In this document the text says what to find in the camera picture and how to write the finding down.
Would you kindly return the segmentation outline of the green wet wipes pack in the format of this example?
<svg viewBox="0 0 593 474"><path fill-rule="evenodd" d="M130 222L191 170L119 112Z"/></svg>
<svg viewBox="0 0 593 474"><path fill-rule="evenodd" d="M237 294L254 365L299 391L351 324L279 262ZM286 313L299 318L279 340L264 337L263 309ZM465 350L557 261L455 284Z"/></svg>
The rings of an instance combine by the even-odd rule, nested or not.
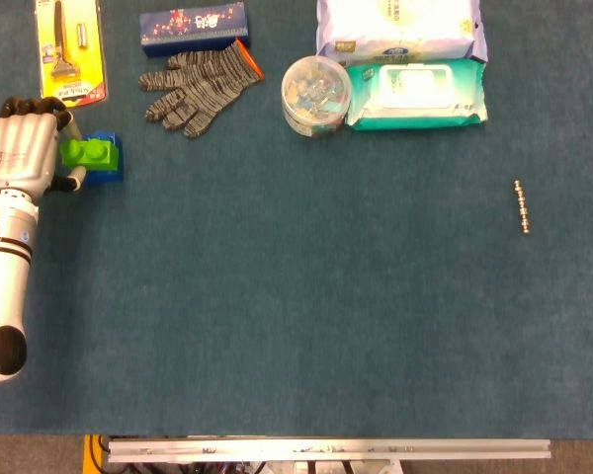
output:
<svg viewBox="0 0 593 474"><path fill-rule="evenodd" d="M485 65L471 59L362 64L352 84L346 124L355 130L462 127L487 121Z"/></svg>

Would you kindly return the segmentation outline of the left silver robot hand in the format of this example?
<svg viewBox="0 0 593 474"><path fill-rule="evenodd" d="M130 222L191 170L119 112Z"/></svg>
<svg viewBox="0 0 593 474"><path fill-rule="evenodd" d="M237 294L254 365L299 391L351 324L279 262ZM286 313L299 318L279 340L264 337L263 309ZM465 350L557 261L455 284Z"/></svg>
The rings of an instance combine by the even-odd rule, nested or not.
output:
<svg viewBox="0 0 593 474"><path fill-rule="evenodd" d="M9 97L0 109L0 194L14 190L32 202L52 192L74 193L85 181L79 165L56 172L61 134L80 140L73 113L56 97Z"/></svg>

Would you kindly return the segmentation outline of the blue toy brick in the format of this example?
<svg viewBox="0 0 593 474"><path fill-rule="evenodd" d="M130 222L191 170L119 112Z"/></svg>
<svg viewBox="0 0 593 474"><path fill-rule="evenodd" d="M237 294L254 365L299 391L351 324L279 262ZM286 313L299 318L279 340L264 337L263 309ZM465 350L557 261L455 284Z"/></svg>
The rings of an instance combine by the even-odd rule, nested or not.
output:
<svg viewBox="0 0 593 474"><path fill-rule="evenodd" d="M89 171L86 174L85 185L95 186L106 183L120 183L124 180L124 151L121 138L112 131L97 130L84 135L84 138L110 141L119 151L118 167L116 171Z"/></svg>

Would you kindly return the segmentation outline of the green toy brick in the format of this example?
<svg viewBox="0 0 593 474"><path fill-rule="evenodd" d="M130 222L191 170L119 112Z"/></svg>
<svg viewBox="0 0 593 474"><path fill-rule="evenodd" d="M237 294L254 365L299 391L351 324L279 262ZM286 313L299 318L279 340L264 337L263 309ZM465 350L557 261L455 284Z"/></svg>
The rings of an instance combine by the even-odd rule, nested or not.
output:
<svg viewBox="0 0 593 474"><path fill-rule="evenodd" d="M116 172L119 167L119 150L108 140L69 139L59 146L59 154L66 167L94 172Z"/></svg>

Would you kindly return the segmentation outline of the grey striped knit glove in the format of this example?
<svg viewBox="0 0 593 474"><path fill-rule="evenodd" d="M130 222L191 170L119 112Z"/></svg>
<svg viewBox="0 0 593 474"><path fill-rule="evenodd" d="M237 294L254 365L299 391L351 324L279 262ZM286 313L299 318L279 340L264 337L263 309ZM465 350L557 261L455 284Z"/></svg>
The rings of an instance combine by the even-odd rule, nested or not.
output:
<svg viewBox="0 0 593 474"><path fill-rule="evenodd" d="M237 39L220 50L176 53L167 59L164 70L141 74L138 85L144 92L163 94L147 107L147 121L195 139L246 89L263 79L262 69Z"/></svg>

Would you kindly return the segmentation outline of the blue table cloth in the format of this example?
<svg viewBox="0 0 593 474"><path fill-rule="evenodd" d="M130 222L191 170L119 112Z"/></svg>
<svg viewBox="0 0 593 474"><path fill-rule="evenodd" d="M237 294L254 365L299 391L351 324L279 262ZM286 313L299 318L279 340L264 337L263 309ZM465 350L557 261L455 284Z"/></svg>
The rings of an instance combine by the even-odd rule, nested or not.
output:
<svg viewBox="0 0 593 474"><path fill-rule="evenodd" d="M0 433L593 438L593 0L481 0L485 123L309 139L315 0L245 0L263 82L196 140L100 0L120 183L50 194Z"/></svg>

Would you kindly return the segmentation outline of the aluminium frame rail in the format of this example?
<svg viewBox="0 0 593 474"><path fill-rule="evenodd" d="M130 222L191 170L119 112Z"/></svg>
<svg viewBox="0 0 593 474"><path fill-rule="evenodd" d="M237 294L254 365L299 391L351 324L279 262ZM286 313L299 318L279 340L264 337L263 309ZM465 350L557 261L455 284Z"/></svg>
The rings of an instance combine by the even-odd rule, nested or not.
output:
<svg viewBox="0 0 593 474"><path fill-rule="evenodd" d="M523 438L123 438L109 442L118 463L549 459L551 441Z"/></svg>

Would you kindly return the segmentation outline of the clear round clip container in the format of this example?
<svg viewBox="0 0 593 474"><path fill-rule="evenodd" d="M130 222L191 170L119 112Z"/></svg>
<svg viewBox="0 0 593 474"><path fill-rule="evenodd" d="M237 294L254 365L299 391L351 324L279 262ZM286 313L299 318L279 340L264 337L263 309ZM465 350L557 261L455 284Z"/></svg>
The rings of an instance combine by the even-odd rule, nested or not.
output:
<svg viewBox="0 0 593 474"><path fill-rule="evenodd" d="M281 84L286 122L295 132L310 138L332 133L345 122L351 95L346 69L321 55L297 60Z"/></svg>

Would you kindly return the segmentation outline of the yellow razor blister pack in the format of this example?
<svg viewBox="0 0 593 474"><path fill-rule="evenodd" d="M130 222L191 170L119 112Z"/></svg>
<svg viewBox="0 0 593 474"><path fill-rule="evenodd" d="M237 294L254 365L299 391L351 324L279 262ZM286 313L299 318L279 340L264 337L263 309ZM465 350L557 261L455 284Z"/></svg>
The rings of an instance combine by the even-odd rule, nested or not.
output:
<svg viewBox="0 0 593 474"><path fill-rule="evenodd" d="M34 0L40 93L68 108L107 99L99 0Z"/></svg>

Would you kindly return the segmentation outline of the white tissue pack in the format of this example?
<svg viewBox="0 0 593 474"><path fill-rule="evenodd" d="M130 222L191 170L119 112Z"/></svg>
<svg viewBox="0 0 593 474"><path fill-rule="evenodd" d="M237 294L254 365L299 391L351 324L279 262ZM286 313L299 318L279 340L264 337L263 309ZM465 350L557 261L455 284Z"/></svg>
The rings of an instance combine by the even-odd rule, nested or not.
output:
<svg viewBox="0 0 593 474"><path fill-rule="evenodd" d="M317 0L316 53L364 62L488 61L480 0Z"/></svg>

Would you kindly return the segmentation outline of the dark blue printed box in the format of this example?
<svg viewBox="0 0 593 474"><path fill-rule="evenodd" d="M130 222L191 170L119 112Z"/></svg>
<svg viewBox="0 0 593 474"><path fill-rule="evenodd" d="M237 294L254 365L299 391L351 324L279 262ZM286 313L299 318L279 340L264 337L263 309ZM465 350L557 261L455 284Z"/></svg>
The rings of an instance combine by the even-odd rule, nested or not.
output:
<svg viewBox="0 0 593 474"><path fill-rule="evenodd" d="M141 47L148 57L222 50L236 40L250 46L248 15L243 1L142 13L139 25Z"/></svg>

